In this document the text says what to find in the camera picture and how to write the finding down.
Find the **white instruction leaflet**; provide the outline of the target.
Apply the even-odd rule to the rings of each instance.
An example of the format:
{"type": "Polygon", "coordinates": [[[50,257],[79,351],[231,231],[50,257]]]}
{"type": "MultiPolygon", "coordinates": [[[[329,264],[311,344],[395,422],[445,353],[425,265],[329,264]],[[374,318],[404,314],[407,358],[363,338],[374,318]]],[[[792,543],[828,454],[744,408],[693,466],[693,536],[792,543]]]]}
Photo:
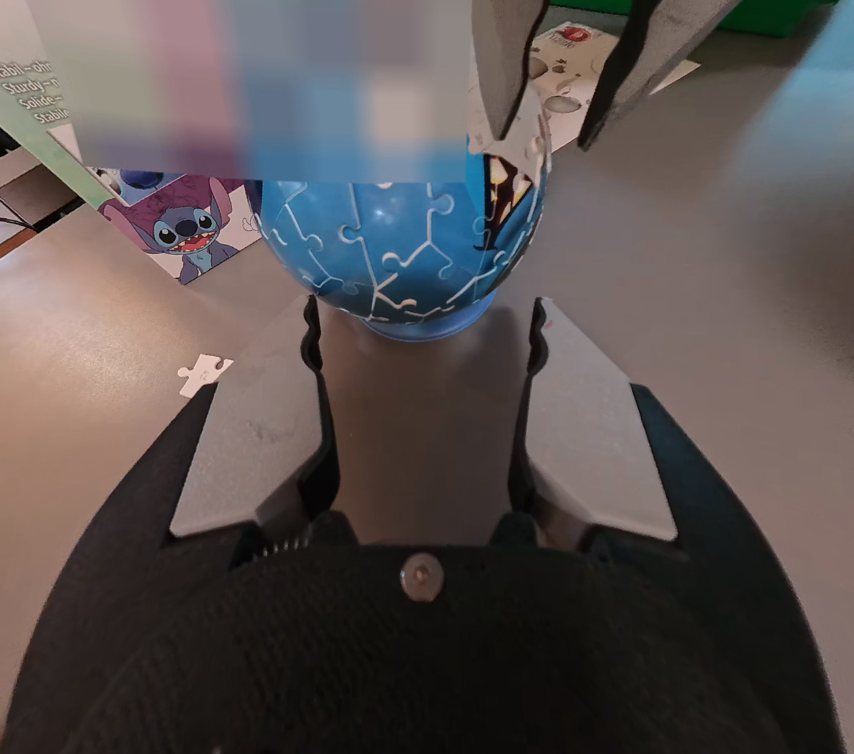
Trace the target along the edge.
{"type": "Polygon", "coordinates": [[[539,34],[530,49],[529,73],[549,125],[554,152],[576,140],[601,71],[617,36],[566,21],[539,34]]]}

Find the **blue puzzle ball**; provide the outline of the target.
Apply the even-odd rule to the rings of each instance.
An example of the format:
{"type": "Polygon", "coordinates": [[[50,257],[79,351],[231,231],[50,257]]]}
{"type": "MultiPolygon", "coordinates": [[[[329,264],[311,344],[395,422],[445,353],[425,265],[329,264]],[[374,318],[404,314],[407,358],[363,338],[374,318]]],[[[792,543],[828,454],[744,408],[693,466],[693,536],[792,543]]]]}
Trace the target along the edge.
{"type": "Polygon", "coordinates": [[[251,182],[256,225],[308,292],[379,335],[455,335],[488,310],[540,224],[551,138],[534,85],[504,140],[479,138],[456,183],[251,182]]]}

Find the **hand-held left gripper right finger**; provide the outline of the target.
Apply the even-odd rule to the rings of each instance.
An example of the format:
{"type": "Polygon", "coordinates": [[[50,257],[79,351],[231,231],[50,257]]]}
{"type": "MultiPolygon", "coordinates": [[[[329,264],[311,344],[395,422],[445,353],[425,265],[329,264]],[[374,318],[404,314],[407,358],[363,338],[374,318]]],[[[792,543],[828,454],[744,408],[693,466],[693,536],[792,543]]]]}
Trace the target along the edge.
{"type": "Polygon", "coordinates": [[[674,540],[632,384],[557,304],[536,299],[508,491],[544,540],[606,528],[674,540]]]}

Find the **cartoon printed puzzle box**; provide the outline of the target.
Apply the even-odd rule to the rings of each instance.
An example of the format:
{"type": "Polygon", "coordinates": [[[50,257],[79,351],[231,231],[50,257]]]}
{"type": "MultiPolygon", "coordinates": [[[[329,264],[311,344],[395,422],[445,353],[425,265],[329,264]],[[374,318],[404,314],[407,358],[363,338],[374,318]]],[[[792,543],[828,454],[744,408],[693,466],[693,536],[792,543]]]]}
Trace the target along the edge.
{"type": "Polygon", "coordinates": [[[84,165],[27,0],[1,0],[2,186],[48,172],[187,285],[261,238],[241,180],[84,165]]]}

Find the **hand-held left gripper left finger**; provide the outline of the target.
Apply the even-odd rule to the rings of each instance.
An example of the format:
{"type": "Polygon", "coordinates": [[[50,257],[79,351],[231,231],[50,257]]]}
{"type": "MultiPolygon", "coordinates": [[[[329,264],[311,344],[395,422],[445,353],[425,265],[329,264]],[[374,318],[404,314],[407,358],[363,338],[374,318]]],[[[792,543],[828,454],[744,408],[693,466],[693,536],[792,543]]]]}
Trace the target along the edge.
{"type": "Polygon", "coordinates": [[[331,509],[340,471],[314,295],[295,299],[219,377],[170,525],[240,524],[295,539],[331,509]]]}

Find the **white puzzle piece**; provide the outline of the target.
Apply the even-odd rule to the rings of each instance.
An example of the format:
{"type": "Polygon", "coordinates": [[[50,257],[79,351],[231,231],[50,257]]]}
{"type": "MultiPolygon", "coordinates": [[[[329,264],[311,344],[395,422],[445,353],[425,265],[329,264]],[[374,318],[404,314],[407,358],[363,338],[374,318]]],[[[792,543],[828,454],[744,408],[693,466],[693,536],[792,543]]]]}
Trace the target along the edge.
{"type": "Polygon", "coordinates": [[[178,394],[193,398],[202,387],[216,383],[233,363],[233,359],[218,355],[199,354],[192,367],[183,366],[177,370],[177,377],[183,382],[178,394]]]}

